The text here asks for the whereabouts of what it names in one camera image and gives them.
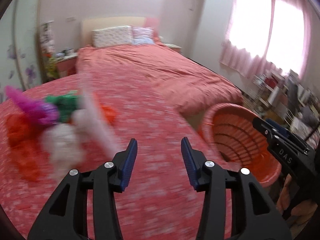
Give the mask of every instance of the wire rack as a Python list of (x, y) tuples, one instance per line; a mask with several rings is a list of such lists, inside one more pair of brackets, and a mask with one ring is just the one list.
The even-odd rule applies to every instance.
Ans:
[(258, 114), (257, 107), (260, 105), (260, 97), (265, 88), (264, 76), (254, 76), (252, 82), (257, 86), (257, 90), (249, 89), (248, 93), (244, 93), (244, 102), (251, 111)]

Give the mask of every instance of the pillow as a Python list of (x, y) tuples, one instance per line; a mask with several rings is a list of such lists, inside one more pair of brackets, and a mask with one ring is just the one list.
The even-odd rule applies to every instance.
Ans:
[(155, 44), (153, 31), (153, 28), (132, 27), (132, 45)]
[(158, 38), (159, 33), (159, 19), (158, 18), (146, 18), (146, 21), (143, 25), (143, 27), (151, 27), (153, 28), (153, 39)]
[(96, 48), (105, 48), (132, 43), (131, 26), (110, 27), (92, 31), (93, 45)]
[(143, 45), (143, 44), (155, 44), (151, 38), (137, 38), (133, 39), (132, 45)]
[(153, 28), (132, 27), (132, 35), (134, 39), (153, 38)]

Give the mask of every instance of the pink curtain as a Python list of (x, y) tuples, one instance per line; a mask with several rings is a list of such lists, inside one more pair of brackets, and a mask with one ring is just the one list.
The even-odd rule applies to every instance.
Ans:
[[(308, 59), (309, 45), (310, 45), (310, 35), (311, 35), (311, 9), (306, 0), (282, 0), (289, 3), (303, 12), (304, 17), (304, 44), (303, 44), (303, 62), (300, 72), (300, 78), (302, 78)], [(266, 71), (276, 70), (277, 67), (266, 60), (266, 55), (268, 52), (271, 33), (273, 28), (274, 11), (276, 0), (271, 0), (271, 18), (270, 18), (270, 29), (268, 42), (266, 44), (265, 52), (262, 56), (252, 55), (244, 48), (238, 49), (229, 40), (230, 30), (233, 26), (235, 11), (236, 11), (236, 0), (234, 0), (233, 14), (229, 23), (228, 31), (226, 33), (226, 39), (223, 42), (222, 54), (220, 62), (230, 68), (238, 71), (241, 75), (246, 78), (251, 79), (254, 75), (263, 74)]]

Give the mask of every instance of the bright window light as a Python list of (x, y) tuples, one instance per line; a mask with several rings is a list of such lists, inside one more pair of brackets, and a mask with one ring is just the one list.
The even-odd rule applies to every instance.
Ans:
[[(271, 22), (271, 0), (236, 0), (229, 39), (252, 57), (265, 53)], [(296, 7), (276, 0), (266, 59), (286, 74), (300, 74), (303, 64), (304, 18)]]
[(271, 0), (237, 0), (230, 41), (252, 57), (263, 56), (271, 22)]
[(303, 62), (303, 12), (294, 6), (276, 0), (275, 16), (267, 60), (283, 70), (300, 74)]

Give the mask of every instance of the orange laundry basket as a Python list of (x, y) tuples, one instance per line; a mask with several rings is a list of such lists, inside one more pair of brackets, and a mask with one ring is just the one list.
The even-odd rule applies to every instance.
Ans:
[(266, 138), (253, 128), (255, 117), (242, 106), (217, 104), (206, 112), (199, 133), (227, 162), (241, 163), (268, 187), (279, 177), (281, 164), (268, 152)]

